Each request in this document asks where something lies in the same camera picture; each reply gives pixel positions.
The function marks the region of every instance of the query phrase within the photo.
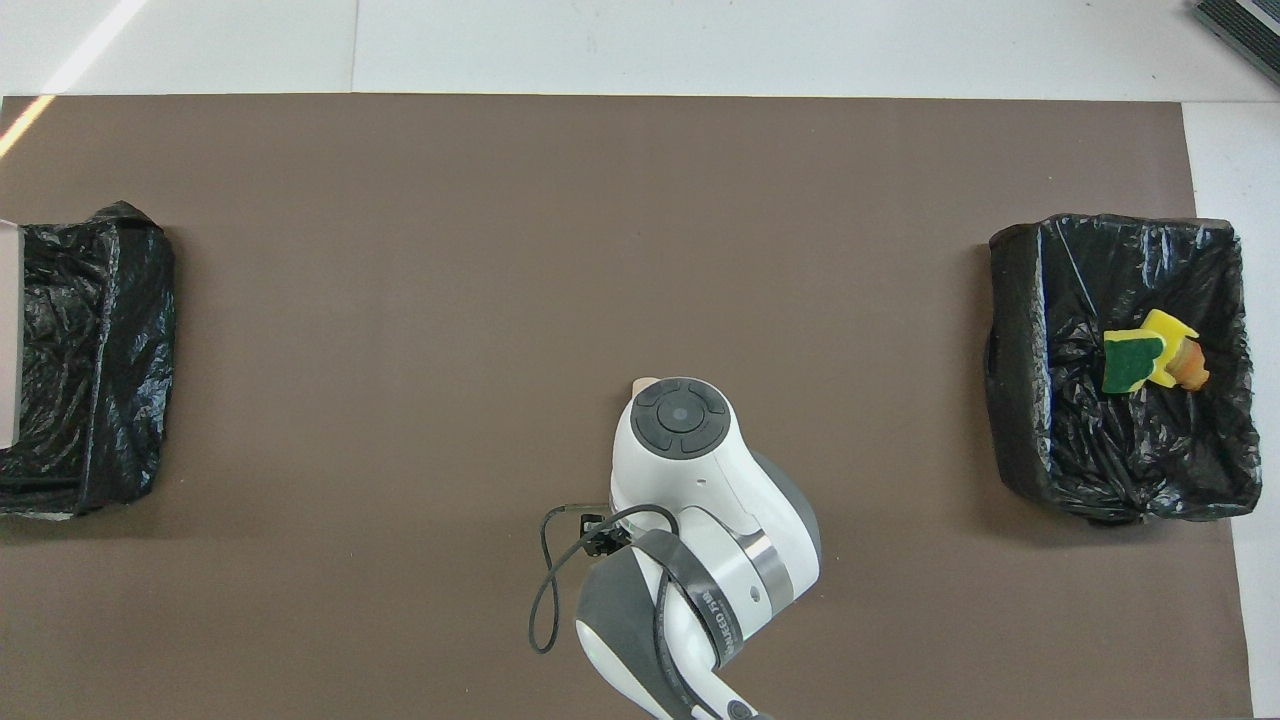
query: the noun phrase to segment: black plastic bag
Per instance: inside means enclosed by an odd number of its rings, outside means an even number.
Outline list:
[[[1056,215],[989,246],[987,410],[1004,483],[1101,524],[1252,511],[1262,482],[1231,225]],[[1208,383],[1103,395],[1103,331],[1157,307],[1199,332]]]
[[[127,202],[20,228],[26,319],[18,442],[0,512],[81,514],[151,492],[173,382],[174,258]]]

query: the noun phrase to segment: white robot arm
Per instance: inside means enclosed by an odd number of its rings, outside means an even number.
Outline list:
[[[596,564],[575,626],[595,669],[655,717],[765,717],[714,670],[818,579],[813,507],[748,450],[724,396],[667,378],[627,404],[609,502],[632,543]]]

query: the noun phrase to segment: bin covered with black plastic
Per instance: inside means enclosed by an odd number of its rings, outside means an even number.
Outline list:
[[[81,514],[151,491],[173,382],[174,256],[127,202],[24,225],[18,442],[0,512]]]
[[[1004,483],[1103,524],[1252,511],[1262,483],[1231,225],[1056,215],[989,246],[987,410]],[[1152,309],[1199,332],[1208,382],[1103,395],[1102,333]]]

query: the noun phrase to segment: brown tabletop surface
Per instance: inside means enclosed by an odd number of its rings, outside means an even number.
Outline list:
[[[1032,507],[983,405],[986,240],[1194,215],[1178,105],[69,97],[0,159],[0,217],[115,200],[178,255],[169,438],[131,507],[0,521],[5,720],[641,716],[525,623],[668,374],[822,524],[724,670],[765,712],[1251,712],[1229,525]]]

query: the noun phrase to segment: white floor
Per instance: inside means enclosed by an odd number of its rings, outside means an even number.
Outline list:
[[[0,95],[351,91],[1185,102],[1199,214],[1245,242],[1265,461],[1280,433],[1280,86],[1181,0],[0,0]],[[1275,492],[1233,521],[1270,716]]]

